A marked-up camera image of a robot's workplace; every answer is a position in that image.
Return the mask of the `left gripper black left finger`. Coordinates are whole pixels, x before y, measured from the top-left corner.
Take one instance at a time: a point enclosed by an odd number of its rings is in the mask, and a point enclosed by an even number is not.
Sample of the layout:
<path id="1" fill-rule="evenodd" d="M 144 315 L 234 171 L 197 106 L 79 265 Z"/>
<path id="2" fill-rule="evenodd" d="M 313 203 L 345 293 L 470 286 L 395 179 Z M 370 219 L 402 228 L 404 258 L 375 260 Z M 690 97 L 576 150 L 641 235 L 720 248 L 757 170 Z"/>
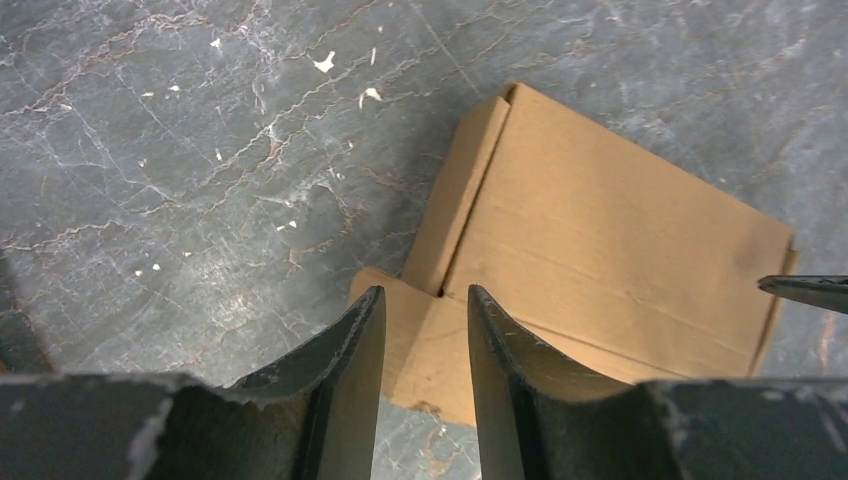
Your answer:
<path id="1" fill-rule="evenodd" d="M 367 479 L 384 290 L 229 387 L 183 373 L 6 374 L 5 479 Z"/>

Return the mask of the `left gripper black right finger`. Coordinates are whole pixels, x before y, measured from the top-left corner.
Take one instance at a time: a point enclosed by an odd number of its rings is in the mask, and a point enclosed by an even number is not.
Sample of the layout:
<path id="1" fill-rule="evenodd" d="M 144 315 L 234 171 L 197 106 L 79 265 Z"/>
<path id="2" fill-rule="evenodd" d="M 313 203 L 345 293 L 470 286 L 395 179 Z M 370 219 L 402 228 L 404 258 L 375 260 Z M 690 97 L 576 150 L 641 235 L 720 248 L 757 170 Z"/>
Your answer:
<path id="1" fill-rule="evenodd" d="M 628 385 L 563 354 L 481 286 L 468 291 L 487 479 L 843 479 L 840 378 Z"/>

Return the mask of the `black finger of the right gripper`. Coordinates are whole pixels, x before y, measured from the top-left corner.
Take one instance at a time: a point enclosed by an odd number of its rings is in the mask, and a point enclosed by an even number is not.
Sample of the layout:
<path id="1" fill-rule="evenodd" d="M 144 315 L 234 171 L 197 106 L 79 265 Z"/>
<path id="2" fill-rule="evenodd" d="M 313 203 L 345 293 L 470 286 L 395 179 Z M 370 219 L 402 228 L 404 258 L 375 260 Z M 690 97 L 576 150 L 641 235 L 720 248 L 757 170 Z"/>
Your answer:
<path id="1" fill-rule="evenodd" d="M 769 275 L 758 287 L 774 296 L 847 314 L 846 275 Z"/>

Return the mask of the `brown cardboard box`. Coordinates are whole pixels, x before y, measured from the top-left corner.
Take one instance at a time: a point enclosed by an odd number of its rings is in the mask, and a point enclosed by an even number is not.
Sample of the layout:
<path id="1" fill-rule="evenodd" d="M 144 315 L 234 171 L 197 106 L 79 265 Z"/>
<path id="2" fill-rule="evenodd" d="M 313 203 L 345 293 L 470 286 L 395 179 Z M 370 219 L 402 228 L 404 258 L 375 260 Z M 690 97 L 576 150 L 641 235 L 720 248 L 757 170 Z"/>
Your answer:
<path id="1" fill-rule="evenodd" d="M 790 227 L 522 83 L 460 121 L 399 276 L 385 289 L 382 391 L 475 422 L 468 350 L 477 284 L 575 359 L 579 398 L 657 378 L 751 377 L 790 274 Z"/>

